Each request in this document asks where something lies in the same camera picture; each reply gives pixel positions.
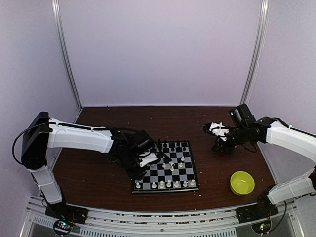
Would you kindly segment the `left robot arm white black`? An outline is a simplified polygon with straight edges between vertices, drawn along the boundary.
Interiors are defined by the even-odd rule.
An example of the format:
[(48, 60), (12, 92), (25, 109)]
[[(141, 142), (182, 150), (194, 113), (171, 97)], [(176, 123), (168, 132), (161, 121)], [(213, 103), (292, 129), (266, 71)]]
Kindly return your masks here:
[(40, 112), (12, 144), (13, 159), (34, 177), (51, 210), (60, 219), (71, 215), (46, 159), (48, 149), (78, 149), (109, 154), (130, 179), (140, 180), (148, 164), (159, 161), (162, 149), (144, 130), (86, 126), (53, 119)]

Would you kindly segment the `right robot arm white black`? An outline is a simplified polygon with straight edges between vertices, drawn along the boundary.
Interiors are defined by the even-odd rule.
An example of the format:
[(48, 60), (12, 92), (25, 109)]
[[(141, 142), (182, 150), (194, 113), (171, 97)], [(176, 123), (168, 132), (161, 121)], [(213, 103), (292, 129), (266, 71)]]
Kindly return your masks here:
[(257, 198), (253, 214), (265, 217), (272, 205), (316, 193), (316, 136), (294, 128), (278, 117), (256, 119), (247, 104), (229, 111), (233, 125), (209, 122), (205, 133), (214, 136), (215, 152), (232, 154), (235, 147), (246, 143), (260, 148), (278, 184), (267, 188)]

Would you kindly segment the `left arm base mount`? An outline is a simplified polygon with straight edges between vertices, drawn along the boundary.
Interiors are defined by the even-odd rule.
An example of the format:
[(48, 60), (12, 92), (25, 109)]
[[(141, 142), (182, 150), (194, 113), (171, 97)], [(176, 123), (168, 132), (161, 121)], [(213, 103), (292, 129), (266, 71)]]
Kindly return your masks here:
[(76, 224), (85, 224), (88, 210), (71, 205), (46, 207), (45, 215), (55, 218), (53, 231), (59, 236), (68, 235)]

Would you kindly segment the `black white chessboard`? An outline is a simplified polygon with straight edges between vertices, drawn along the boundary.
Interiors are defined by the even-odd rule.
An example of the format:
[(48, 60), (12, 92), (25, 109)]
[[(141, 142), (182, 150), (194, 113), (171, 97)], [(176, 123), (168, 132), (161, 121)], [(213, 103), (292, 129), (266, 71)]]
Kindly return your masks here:
[[(198, 191), (199, 183), (198, 176), (195, 167), (195, 161), (193, 159), (192, 149), (190, 142), (183, 141), (158, 141), (153, 148), (145, 152), (155, 153), (161, 157), (160, 161), (154, 161), (152, 164), (147, 164), (146, 174), (141, 180), (132, 181), (132, 193), (133, 194), (149, 194), (149, 193), (167, 193), (167, 192), (186, 192), (186, 191)], [(171, 167), (169, 162), (175, 163), (174, 167)], [(179, 168), (178, 164), (183, 163), (183, 167)], [(171, 187), (166, 186), (166, 182), (171, 180)], [(194, 180), (195, 185), (191, 186), (190, 181)], [(159, 187), (160, 181), (165, 182), (165, 187), (161, 189)], [(173, 187), (175, 181), (179, 182), (179, 187)], [(187, 181), (188, 186), (184, 187), (183, 182)], [(141, 188), (136, 188), (136, 183), (139, 182)], [(152, 188), (151, 184), (155, 182), (157, 187)]]

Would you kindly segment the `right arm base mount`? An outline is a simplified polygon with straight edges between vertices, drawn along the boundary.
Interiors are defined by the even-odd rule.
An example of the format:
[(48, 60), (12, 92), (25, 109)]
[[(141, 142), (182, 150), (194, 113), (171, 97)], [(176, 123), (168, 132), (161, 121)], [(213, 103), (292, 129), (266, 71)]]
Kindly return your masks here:
[(272, 230), (271, 217), (278, 214), (275, 205), (253, 204), (236, 209), (236, 215), (240, 224), (250, 223), (252, 230), (256, 234), (268, 234)]

